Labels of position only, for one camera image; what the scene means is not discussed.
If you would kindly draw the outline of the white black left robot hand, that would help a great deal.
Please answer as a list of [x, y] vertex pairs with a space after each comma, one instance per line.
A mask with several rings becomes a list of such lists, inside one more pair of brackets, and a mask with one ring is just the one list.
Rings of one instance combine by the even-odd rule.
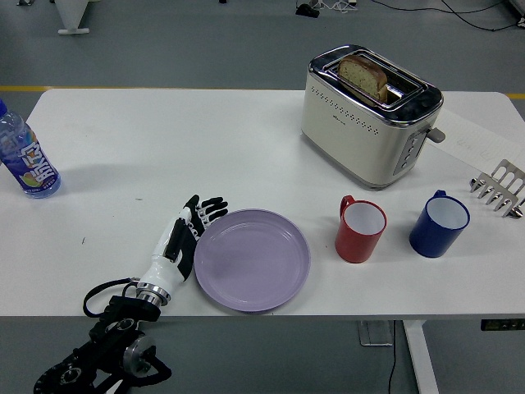
[[222, 197], [191, 197], [162, 233], [153, 250], [151, 266], [138, 281], [136, 296], [166, 305], [192, 273], [199, 239], [227, 213], [228, 203]]

